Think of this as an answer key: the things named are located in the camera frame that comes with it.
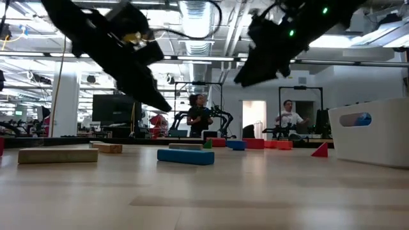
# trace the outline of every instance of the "red object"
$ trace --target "red object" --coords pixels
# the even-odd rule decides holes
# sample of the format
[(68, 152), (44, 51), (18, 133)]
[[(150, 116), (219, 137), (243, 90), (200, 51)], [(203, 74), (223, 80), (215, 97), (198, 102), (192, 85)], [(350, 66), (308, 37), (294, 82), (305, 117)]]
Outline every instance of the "red object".
[(243, 138), (243, 141), (247, 142), (248, 149), (251, 149), (251, 150), (263, 150), (264, 149), (264, 139)]
[(165, 137), (167, 135), (167, 120), (163, 116), (156, 115), (152, 117), (149, 122), (151, 125), (154, 125), (153, 128), (149, 129), (149, 133), (152, 134), (152, 139), (157, 139), (160, 136)]
[(328, 143), (322, 144), (315, 152), (311, 155), (312, 157), (328, 157)]
[(277, 147), (277, 141), (265, 141), (264, 142), (264, 147), (265, 148), (276, 148)]
[(226, 147), (225, 138), (208, 137), (206, 140), (212, 140), (212, 147)]
[(4, 138), (0, 137), (0, 157), (3, 155), (4, 151)]
[(292, 141), (277, 141), (277, 148), (279, 150), (292, 150), (293, 142)]
[(46, 137), (49, 137), (49, 132), (50, 132), (50, 116), (47, 116), (46, 118), (44, 118), (43, 126), (45, 126), (45, 128), (44, 128), (44, 134), (45, 134), (45, 136), (46, 136)]

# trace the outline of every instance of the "person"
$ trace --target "person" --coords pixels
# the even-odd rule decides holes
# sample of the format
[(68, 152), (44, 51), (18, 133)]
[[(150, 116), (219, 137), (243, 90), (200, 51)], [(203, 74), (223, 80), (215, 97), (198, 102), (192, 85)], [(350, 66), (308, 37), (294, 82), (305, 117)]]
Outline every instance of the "person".
[(205, 98), (203, 95), (190, 95), (189, 103), (191, 108), (187, 114), (187, 125), (190, 125), (190, 137), (201, 137), (203, 130), (208, 130), (213, 123), (210, 118), (210, 110), (203, 105)]
[(276, 125), (279, 125), (281, 119), (281, 127), (287, 127), (288, 123), (292, 125), (303, 125), (309, 121), (309, 118), (302, 119), (300, 115), (296, 112), (293, 112), (293, 101), (286, 100), (283, 103), (284, 110), (275, 118)]

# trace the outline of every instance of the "woman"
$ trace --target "woman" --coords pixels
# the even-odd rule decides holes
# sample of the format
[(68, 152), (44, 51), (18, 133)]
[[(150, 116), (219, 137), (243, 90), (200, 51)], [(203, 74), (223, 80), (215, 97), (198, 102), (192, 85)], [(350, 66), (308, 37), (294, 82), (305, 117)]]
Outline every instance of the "woman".
[(203, 130), (208, 130), (209, 125), (213, 123), (210, 118), (210, 110), (203, 107), (205, 98), (203, 95), (191, 95), (189, 97), (190, 106), (187, 114), (187, 125), (190, 125), (190, 137), (202, 136)]

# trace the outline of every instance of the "black shirt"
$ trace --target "black shirt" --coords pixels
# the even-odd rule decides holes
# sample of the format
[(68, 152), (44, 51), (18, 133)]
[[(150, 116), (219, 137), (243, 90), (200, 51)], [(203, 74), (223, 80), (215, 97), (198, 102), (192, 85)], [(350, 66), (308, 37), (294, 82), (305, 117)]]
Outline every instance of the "black shirt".
[(209, 129), (209, 122), (207, 119), (210, 117), (210, 110), (206, 107), (193, 106), (189, 109), (187, 116), (192, 118), (192, 120), (201, 117), (199, 122), (192, 125), (192, 128), (190, 128), (191, 131), (201, 133), (203, 130)]

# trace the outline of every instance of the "red block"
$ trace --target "red block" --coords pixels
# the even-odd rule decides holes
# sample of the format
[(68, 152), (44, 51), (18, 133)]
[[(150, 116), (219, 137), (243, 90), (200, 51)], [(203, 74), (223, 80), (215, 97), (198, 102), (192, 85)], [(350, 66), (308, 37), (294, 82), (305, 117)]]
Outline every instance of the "red block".
[(264, 147), (265, 148), (276, 148), (277, 147), (277, 141), (265, 141), (264, 142)]
[(243, 138), (243, 141), (247, 142), (247, 148), (252, 150), (263, 150), (264, 139), (255, 138)]
[(226, 147), (225, 138), (208, 137), (206, 140), (212, 140), (212, 147)]
[(0, 137), (0, 157), (3, 155), (4, 151), (4, 138)]
[(277, 141), (277, 148), (279, 150), (292, 150), (293, 142), (292, 141)]
[(317, 150), (311, 155), (312, 157), (328, 157), (328, 143), (322, 144)]

